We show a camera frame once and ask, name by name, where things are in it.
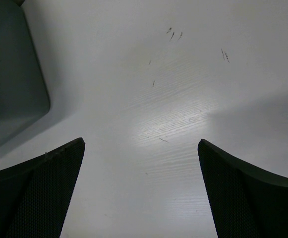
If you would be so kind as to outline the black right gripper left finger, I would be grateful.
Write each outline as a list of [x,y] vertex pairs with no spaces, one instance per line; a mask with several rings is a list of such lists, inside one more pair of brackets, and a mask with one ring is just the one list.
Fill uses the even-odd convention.
[[0,238],[60,237],[84,152],[77,138],[0,170]]

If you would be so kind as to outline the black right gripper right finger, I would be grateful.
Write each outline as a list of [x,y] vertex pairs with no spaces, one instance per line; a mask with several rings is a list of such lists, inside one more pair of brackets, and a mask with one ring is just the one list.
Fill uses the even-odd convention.
[[288,178],[232,156],[205,139],[201,172],[217,236],[288,238]]

